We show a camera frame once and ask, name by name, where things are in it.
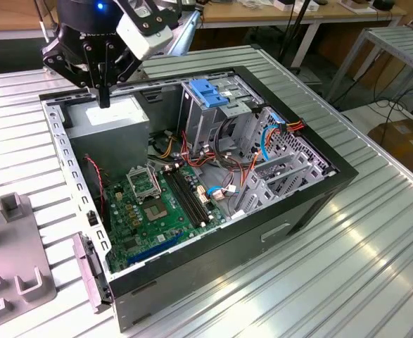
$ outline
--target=wooden desk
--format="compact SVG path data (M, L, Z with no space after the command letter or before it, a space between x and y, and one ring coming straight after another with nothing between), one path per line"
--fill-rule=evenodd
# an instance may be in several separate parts
M204 11L204 28L210 27L239 27L257 25L276 25L279 22L289 20L290 11L279 11L272 6L263 6L261 9L249 9L240 3L232 4L208 4ZM320 6L317 12L307 12L302 23L313 23L320 20L321 23L352 21L385 21L392 20L406 15L401 8L394 6L388 12L379 11L378 17L375 13L356 14L337 3L337 0L330 0L328 5Z
M53 32L50 28L50 17L47 15L44 18L47 31L50 37ZM0 10L0 40L1 39L29 39L35 37L43 37L39 25L39 19L36 16L25 15Z
M204 21L198 28L225 28L225 27L252 27L268 25L286 25L290 11L279 11L272 6L263 6L260 9L251 10L240 3L213 4L205 6ZM395 6L390 13L379 12L369 14L356 14L330 0L328 5L320 6L317 12L308 12L302 20L302 24L309 25L303 41L298 49L292 67L299 67L310 48L311 42L322 23L346 23L361 21L390 21L390 26L396 26L406 14L404 10ZM50 27L49 17L45 22ZM42 37L39 22L36 17L0 11L0 39L22 39L30 37Z

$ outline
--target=slotted aluminum surface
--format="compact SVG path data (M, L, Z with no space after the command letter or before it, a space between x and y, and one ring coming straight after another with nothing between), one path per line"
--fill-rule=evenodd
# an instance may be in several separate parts
M399 58L413 68L413 29L410 27L370 28L368 40Z
M307 229L119 335L112 310L91 312L68 239L74 206L37 98L71 85L41 70L0 75L0 194L30 196L58 289L0 337L413 337L413 176L263 51L145 62L151 77L230 65L304 118L356 167L355 181Z

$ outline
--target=ram slot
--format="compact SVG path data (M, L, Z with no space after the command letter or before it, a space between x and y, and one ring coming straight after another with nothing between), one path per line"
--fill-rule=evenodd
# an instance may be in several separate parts
M184 177L178 172L166 173L164 176L175 198L189 217L193 226L200 227L201 223L207 223L209 221L208 214L205 212L205 209L197 197L189 189Z

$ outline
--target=workbench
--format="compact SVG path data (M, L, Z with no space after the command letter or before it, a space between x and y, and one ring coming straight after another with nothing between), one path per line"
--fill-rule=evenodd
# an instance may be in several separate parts
M300 67L310 48L312 40L322 23L357 23L388 21L389 26L397 26L401 18L406 14L398 6L392 11L378 13L356 14L337 3L338 0L329 0L329 4L320 6L317 12L307 12L302 24L308 25L307 32L298 48L292 67ZM208 3L205 6L203 20L198 28L226 28L226 27L253 27L287 25L291 12L279 11L273 6L263 6L261 9L249 9L238 2L232 4ZM47 27L50 27L49 17L45 17ZM0 39L21 39L42 37L39 22L23 14L0 11Z
M43 70L0 75L0 195L30 197L58 290L0 337L413 337L413 174L263 50L158 57L144 69L159 77L231 65L251 70L359 175L304 230L122 335L112 309L92 313L70 238L80 230L75 203L38 100L73 86Z

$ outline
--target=motherboard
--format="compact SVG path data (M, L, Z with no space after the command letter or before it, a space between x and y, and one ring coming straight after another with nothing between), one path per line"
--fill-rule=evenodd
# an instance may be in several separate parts
M112 244L107 258L113 273L226 221L215 201L205 199L190 167L170 173L138 169L105 191Z

